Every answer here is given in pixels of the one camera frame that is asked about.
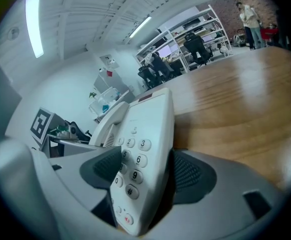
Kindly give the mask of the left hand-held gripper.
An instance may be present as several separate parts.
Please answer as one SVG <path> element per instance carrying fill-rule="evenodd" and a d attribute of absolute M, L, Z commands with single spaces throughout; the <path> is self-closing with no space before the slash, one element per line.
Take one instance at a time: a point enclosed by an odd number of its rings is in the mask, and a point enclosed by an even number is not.
<path fill-rule="evenodd" d="M 38 150 L 45 153 L 48 158 L 65 155 L 65 144 L 60 141 L 88 144 L 92 136 L 89 131 L 82 132 L 74 121 L 64 120 L 43 107 L 36 113 L 30 133 L 38 145 Z"/>

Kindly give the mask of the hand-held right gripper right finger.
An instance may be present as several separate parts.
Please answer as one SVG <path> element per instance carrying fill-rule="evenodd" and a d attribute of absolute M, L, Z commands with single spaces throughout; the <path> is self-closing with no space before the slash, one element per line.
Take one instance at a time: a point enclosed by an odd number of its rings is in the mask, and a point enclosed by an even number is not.
<path fill-rule="evenodd" d="M 285 195 L 245 164 L 177 149 L 174 195 L 149 240 L 250 240 L 277 215 Z"/>

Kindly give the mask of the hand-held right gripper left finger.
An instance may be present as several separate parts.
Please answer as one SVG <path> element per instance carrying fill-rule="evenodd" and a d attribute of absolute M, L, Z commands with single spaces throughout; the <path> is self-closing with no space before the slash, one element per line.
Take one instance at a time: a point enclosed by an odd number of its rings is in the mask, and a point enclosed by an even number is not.
<path fill-rule="evenodd" d="M 80 148 L 48 158 L 14 139 L 0 141 L 0 197 L 40 240 L 120 240 L 110 186 L 119 147 Z"/>

